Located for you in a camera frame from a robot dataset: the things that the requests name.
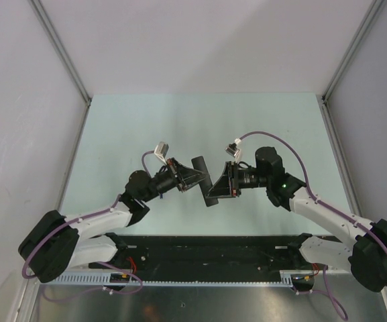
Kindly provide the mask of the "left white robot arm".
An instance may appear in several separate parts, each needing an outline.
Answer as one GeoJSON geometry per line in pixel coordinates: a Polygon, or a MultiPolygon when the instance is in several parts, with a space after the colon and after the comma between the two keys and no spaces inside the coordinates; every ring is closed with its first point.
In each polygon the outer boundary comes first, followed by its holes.
{"type": "Polygon", "coordinates": [[[189,168],[170,158],[154,176],[145,170],[132,172],[124,192],[102,210],[80,215],[47,212],[18,247],[23,278],[47,283],[85,264],[123,266],[127,252],[115,230],[139,223],[150,210],[148,201],[172,189],[184,193],[208,179],[204,168],[189,168]]]}

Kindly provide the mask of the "black remote control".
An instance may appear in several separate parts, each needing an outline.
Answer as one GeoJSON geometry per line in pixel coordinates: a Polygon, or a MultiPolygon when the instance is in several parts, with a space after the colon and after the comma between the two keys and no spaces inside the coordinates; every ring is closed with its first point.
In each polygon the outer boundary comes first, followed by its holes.
{"type": "Polygon", "coordinates": [[[208,177],[206,177],[204,180],[200,181],[199,183],[199,187],[206,207],[212,207],[214,205],[217,205],[219,203],[218,199],[207,197],[207,193],[209,192],[209,189],[213,186],[213,183],[211,181],[211,177],[209,176],[209,171],[205,164],[205,159],[202,156],[197,156],[193,158],[191,162],[195,170],[204,172],[208,175],[208,177]]]}

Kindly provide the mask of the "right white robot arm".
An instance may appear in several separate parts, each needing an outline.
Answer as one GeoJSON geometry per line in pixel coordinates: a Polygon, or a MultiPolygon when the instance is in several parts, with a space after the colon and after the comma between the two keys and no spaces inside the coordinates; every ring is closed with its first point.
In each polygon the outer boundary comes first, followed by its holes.
{"type": "Polygon", "coordinates": [[[255,166],[244,168],[226,162],[219,180],[204,193],[206,199],[236,198],[243,189],[264,188],[275,207],[316,223],[336,241],[304,233],[289,246],[288,262],[296,269],[323,264],[344,270],[366,289],[380,292],[387,287],[387,221],[370,221],[347,214],[321,200],[306,182],[289,174],[275,148],[256,150],[255,166]]]}

